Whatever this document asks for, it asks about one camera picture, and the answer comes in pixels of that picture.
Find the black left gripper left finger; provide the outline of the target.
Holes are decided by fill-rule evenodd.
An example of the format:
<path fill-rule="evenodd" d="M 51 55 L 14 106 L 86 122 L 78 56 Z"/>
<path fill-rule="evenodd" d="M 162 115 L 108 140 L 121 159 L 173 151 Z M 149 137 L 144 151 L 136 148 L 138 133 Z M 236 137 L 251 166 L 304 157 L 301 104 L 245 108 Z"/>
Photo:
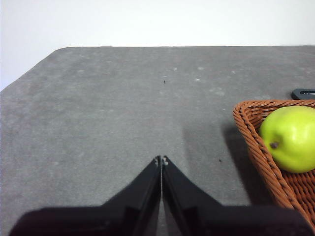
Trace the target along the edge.
<path fill-rule="evenodd" d="M 47 207 L 23 214 L 11 236 L 141 236 L 160 200 L 160 156 L 100 206 Z"/>

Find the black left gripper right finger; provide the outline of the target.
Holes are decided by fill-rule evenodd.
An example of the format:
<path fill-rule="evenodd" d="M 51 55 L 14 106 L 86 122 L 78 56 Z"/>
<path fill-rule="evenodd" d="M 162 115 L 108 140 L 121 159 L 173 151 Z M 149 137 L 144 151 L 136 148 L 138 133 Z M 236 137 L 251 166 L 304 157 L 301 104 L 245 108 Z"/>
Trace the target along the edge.
<path fill-rule="evenodd" d="M 161 159 L 164 203 L 184 236 L 312 236 L 297 211 L 278 206 L 224 206 Z"/>

